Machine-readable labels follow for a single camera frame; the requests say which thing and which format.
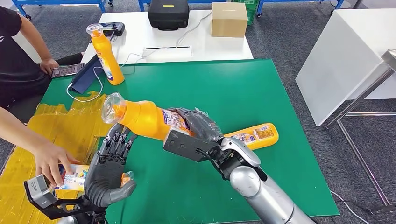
product box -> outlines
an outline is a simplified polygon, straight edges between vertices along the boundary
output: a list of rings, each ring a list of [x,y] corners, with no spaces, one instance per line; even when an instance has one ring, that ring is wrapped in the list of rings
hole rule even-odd
[[[212,3],[212,36],[244,37],[248,14],[244,3]]]
[[[68,175],[66,173],[65,168],[62,164],[59,164],[59,173],[61,174],[61,178],[64,184],[60,187],[54,187],[54,189],[58,190],[76,190],[76,191],[84,191],[84,182],[85,178],[88,174],[88,165],[74,165],[71,164],[71,169],[73,174]],[[132,171],[128,171],[122,174],[121,177],[121,187],[124,186],[128,181],[134,180],[134,173]]]

bottle nozzle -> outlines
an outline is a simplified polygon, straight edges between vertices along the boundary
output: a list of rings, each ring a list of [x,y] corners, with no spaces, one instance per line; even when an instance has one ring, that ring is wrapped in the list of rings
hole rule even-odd
[[[91,24],[87,27],[87,33],[91,37],[98,37],[103,35],[103,26],[97,23]]]
[[[127,111],[124,98],[117,92],[110,94],[102,106],[102,120],[107,124],[120,122]]]

green mat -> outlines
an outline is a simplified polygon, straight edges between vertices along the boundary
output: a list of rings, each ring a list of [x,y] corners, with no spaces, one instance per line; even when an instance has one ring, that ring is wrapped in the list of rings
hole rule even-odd
[[[255,150],[267,172],[310,216],[338,215],[299,120],[272,60],[155,63],[126,66],[126,81],[104,82],[131,101],[151,100],[158,107],[198,108],[223,133],[273,123],[279,141]],[[42,102],[71,99],[64,93],[70,78],[54,80]],[[98,91],[94,84],[91,90]],[[203,224],[258,220],[248,203],[223,181],[210,162],[196,163],[162,150],[162,142],[139,137],[126,171],[135,173],[137,188],[107,209],[111,224]]]

white cable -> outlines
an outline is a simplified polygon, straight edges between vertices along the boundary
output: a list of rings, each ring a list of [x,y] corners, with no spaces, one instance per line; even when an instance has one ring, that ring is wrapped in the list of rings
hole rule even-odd
[[[349,205],[344,201],[344,199],[342,199],[341,196],[339,196],[337,193],[335,193],[334,191],[330,191],[332,194],[334,194],[335,196],[337,196],[339,199],[341,199],[341,201],[346,205],[346,207],[351,211],[351,213],[358,217],[361,221],[363,221],[365,224],[370,224],[368,223],[366,220],[364,220],[362,217],[358,216],[356,213],[354,213],[354,211],[352,211],[352,209],[349,207]]]
[[[176,41],[176,47],[179,46],[180,42],[185,38],[185,36],[186,36],[189,32],[192,32],[193,30],[195,30],[195,29],[201,24],[201,21],[202,21],[203,19],[206,19],[206,18],[207,18],[209,15],[211,15],[211,14],[212,14],[212,12],[210,12],[207,16],[202,17],[202,18],[199,20],[198,25],[196,25],[194,28],[190,29],[189,31],[185,32],[185,33],[183,34],[183,36],[181,36],[181,37]]]
[[[96,68],[103,69],[102,67],[98,67],[98,66],[93,67],[93,73],[95,74],[96,78],[98,79],[98,81],[99,81],[99,83],[100,83],[100,91],[99,91],[99,93],[98,93],[94,98],[89,99],[89,100],[79,100],[79,99],[75,98],[74,96],[70,95],[70,93],[69,93],[69,88],[71,87],[71,85],[73,85],[73,83],[70,83],[69,86],[67,86],[67,88],[66,88],[66,93],[67,93],[67,95],[69,95],[69,97],[71,97],[71,98],[77,100],[78,102],[89,102],[89,101],[92,101],[92,100],[98,98],[98,97],[100,96],[102,90],[103,90],[103,84],[102,84],[102,82],[100,81],[99,76],[98,76],[98,75],[96,74],[96,72],[95,72],[95,69],[96,69]]]
[[[206,19],[207,17],[209,17],[209,15],[211,15],[211,14],[212,14],[212,12],[210,12],[210,13],[209,13],[208,15],[206,15],[205,17],[201,18],[201,19],[199,20],[198,25],[196,25],[194,28],[192,28],[192,29],[188,30],[187,32],[185,32],[185,33],[183,34],[183,36],[181,36],[181,37],[176,41],[176,48],[179,46],[180,42],[186,37],[186,35],[187,35],[188,33],[190,33],[190,32],[192,32],[193,30],[195,30],[195,29],[201,24],[201,21],[202,21],[203,19]],[[150,52],[150,53],[149,53],[148,55],[146,55],[146,56],[142,56],[142,55],[139,55],[139,54],[136,54],[136,53],[129,53],[127,59],[126,59],[125,62],[120,66],[120,68],[124,67],[124,65],[127,64],[128,59],[129,59],[129,57],[130,57],[131,55],[136,55],[136,56],[139,56],[139,57],[140,57],[139,59],[137,59],[137,60],[135,61],[135,64],[136,64],[136,63],[137,63],[138,61],[140,61],[141,59],[144,59],[144,58],[146,58],[146,57],[152,55],[154,52],[158,51],[159,49],[166,49],[166,48],[157,48],[157,49],[153,50],[152,52]],[[98,75],[96,74],[96,72],[95,72],[95,69],[96,69],[96,68],[100,68],[100,69],[103,69],[103,68],[102,68],[102,67],[94,67],[94,68],[93,68],[93,73],[95,74],[96,78],[98,79],[98,81],[99,81],[99,83],[100,83],[100,91],[99,91],[99,93],[97,94],[97,96],[95,96],[94,98],[89,99],[89,100],[79,100],[79,99],[75,98],[74,96],[72,96],[72,95],[69,93],[69,88],[73,85],[73,83],[70,83],[70,84],[67,86],[67,88],[66,88],[66,93],[67,93],[67,95],[69,95],[69,96],[70,96],[71,98],[73,98],[74,100],[77,100],[78,102],[89,102],[89,101],[92,101],[92,100],[98,98],[98,97],[100,96],[100,94],[102,93],[103,84],[102,84],[102,82],[100,81],[99,76],[98,76]]]
[[[123,63],[123,64],[120,66],[120,68],[124,67],[124,65],[127,64],[128,59],[129,59],[129,57],[130,57],[131,55],[136,55],[136,56],[139,56],[139,57],[140,57],[139,59],[137,59],[137,60],[135,61],[135,64],[136,64],[136,63],[137,63],[138,61],[140,61],[141,59],[144,59],[144,58],[146,58],[146,57],[152,55],[154,52],[158,51],[159,49],[165,49],[165,48],[157,48],[157,49],[153,50],[152,52],[150,52],[150,53],[149,53],[148,55],[146,55],[146,56],[141,56],[141,55],[135,54],[135,53],[129,53],[127,59],[125,60],[125,63]]]

orange detergent bottle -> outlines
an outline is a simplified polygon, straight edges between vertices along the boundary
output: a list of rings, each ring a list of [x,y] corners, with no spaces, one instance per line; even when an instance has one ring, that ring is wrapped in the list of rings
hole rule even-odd
[[[194,136],[186,125],[186,121],[178,113],[159,108],[151,101],[124,100],[117,92],[106,98],[102,107],[102,119],[108,124],[120,123],[137,135],[162,141],[165,140],[171,128]],[[251,150],[270,146],[279,138],[275,126],[270,123],[224,136],[243,141]]]
[[[137,135],[162,141],[171,128],[193,135],[178,113],[161,109],[151,101],[124,100],[117,92],[103,103],[102,119],[108,124],[120,123]]]
[[[86,31],[91,35],[92,45],[98,54],[103,71],[109,82],[113,85],[124,82],[125,78],[117,60],[115,60],[112,45],[103,34],[103,27],[100,24],[91,24],[87,27]]]
[[[271,123],[248,127],[224,136],[243,141],[251,150],[273,145],[279,139],[278,131]]]

